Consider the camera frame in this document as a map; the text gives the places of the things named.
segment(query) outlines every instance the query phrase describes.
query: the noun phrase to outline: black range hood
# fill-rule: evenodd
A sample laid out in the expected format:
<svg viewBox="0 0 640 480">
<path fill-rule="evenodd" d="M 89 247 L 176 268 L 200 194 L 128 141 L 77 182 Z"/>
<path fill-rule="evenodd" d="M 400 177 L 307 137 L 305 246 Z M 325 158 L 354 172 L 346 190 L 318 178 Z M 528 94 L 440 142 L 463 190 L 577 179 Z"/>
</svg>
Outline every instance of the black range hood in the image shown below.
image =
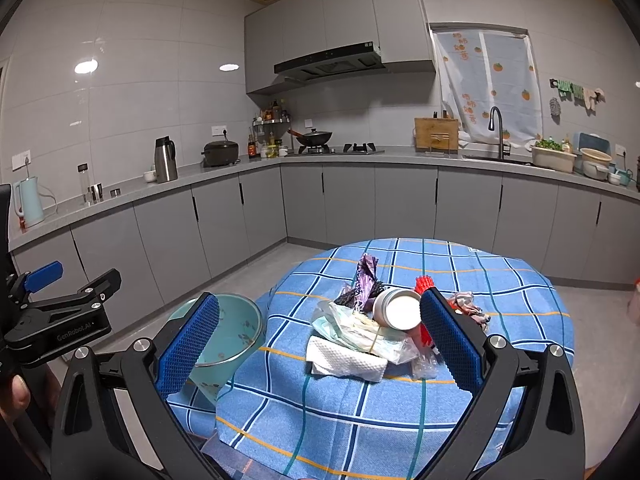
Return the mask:
<svg viewBox="0 0 640 480">
<path fill-rule="evenodd" d="M 384 68 L 380 50 L 372 41 L 367 41 L 283 61 L 274 65 L 273 71 L 297 81 L 308 81 L 377 68 Z"/>
</svg>

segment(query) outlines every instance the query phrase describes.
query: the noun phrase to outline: metal screw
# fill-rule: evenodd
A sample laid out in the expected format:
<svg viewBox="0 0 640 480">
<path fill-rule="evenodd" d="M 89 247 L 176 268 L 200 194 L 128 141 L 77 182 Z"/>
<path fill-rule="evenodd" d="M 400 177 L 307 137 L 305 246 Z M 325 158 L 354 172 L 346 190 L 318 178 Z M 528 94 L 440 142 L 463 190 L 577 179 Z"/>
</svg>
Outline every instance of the metal screw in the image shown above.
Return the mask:
<svg viewBox="0 0 640 480">
<path fill-rule="evenodd" d="M 564 350 L 560 345 L 551 345 L 549 351 L 556 357 L 562 357 L 562 354 L 564 354 Z"/>
<path fill-rule="evenodd" d="M 78 350 L 76 350 L 74 355 L 78 359 L 84 359 L 85 357 L 87 357 L 89 355 L 89 349 L 86 346 L 81 346 Z"/>
<path fill-rule="evenodd" d="M 133 349 L 136 352 L 144 352 L 151 346 L 149 339 L 138 339 L 135 343 L 133 343 Z"/>
<path fill-rule="evenodd" d="M 489 343 L 491 343 L 491 346 L 494 348 L 504 348 L 507 346 L 507 340 L 501 335 L 492 335 L 489 338 Z"/>
</svg>

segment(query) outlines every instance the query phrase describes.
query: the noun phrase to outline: curtain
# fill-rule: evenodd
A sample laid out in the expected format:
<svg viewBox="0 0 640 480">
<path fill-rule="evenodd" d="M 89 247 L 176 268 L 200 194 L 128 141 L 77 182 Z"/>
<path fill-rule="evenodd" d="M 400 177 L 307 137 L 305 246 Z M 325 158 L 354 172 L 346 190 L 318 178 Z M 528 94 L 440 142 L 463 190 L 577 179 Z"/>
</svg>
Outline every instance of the curtain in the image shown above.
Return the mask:
<svg viewBox="0 0 640 480">
<path fill-rule="evenodd" d="M 540 88 L 528 36 L 466 28 L 434 31 L 434 40 L 443 104 L 471 142 L 498 143 L 497 124 L 494 132 L 487 129 L 493 106 L 500 108 L 504 139 L 512 146 L 542 138 Z"/>
</svg>

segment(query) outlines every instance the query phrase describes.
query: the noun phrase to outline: kitchen cabinet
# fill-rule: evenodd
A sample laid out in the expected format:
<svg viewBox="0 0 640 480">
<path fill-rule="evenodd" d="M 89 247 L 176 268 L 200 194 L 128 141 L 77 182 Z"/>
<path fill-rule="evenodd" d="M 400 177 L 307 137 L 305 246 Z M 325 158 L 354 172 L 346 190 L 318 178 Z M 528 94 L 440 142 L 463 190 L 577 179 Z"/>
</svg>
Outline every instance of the kitchen cabinet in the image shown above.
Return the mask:
<svg viewBox="0 0 640 480">
<path fill-rule="evenodd" d="M 541 270 L 557 198 L 558 184 L 504 174 L 492 252 L 520 258 Z"/>
<path fill-rule="evenodd" d="M 322 166 L 283 164 L 280 173 L 287 235 L 326 242 Z"/>
<path fill-rule="evenodd" d="M 373 0 L 322 0 L 326 47 L 378 41 Z"/>
<path fill-rule="evenodd" d="M 138 200 L 133 208 L 164 303 L 210 280 L 191 188 Z"/>
<path fill-rule="evenodd" d="M 433 238 L 437 176 L 437 168 L 376 165 L 376 238 Z"/>
<path fill-rule="evenodd" d="M 562 184 L 542 273 L 580 280 L 596 229 L 600 195 Z"/>
<path fill-rule="evenodd" d="M 131 204 L 76 222 L 71 232 L 89 280 L 110 269 L 120 273 L 120 290 L 104 303 L 113 332 L 164 305 Z"/>
<path fill-rule="evenodd" d="M 31 294 L 31 300 L 48 300 L 75 294 L 89 280 L 82 270 L 82 263 L 69 227 L 58 229 L 14 251 L 18 272 L 37 270 L 56 260 L 62 264 L 62 277 L 41 291 Z"/>
<path fill-rule="evenodd" d="M 601 195 L 600 214 L 582 279 L 633 283 L 640 277 L 640 205 L 622 197 Z"/>
<path fill-rule="evenodd" d="M 326 50 L 322 0 L 282 0 L 284 59 Z"/>
<path fill-rule="evenodd" d="M 392 72 L 433 71 L 422 0 L 373 0 L 382 63 Z"/>
<path fill-rule="evenodd" d="M 439 168 L 434 238 L 491 252 L 501 183 L 495 171 Z"/>
<path fill-rule="evenodd" d="M 209 272 L 214 278 L 250 256 L 237 175 L 191 186 Z"/>
<path fill-rule="evenodd" d="M 375 236 L 375 170 L 370 164 L 325 164 L 326 241 L 344 245 Z"/>
<path fill-rule="evenodd" d="M 287 237 L 280 167 L 241 173 L 240 185 L 246 235 L 253 256 Z"/>
<path fill-rule="evenodd" d="M 273 66 L 284 61 L 282 3 L 257 10 L 244 19 L 244 82 L 251 93 L 280 84 Z"/>
</svg>

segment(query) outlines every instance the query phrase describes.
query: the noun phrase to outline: black faucet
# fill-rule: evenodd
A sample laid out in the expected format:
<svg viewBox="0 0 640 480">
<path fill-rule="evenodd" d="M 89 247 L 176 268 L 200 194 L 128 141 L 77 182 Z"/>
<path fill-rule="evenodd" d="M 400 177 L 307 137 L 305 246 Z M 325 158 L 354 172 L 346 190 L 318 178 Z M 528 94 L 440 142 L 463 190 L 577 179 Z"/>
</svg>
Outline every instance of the black faucet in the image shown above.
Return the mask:
<svg viewBox="0 0 640 480">
<path fill-rule="evenodd" d="M 502 114 L 500 113 L 500 108 L 494 106 L 491 108 L 490 116 L 489 116 L 489 131 L 495 131 L 494 125 L 494 112 L 498 112 L 498 129 L 500 130 L 498 133 L 498 160 L 504 161 L 504 156 L 509 155 L 511 153 L 511 149 L 505 152 L 504 150 L 504 138 L 502 132 Z"/>
</svg>

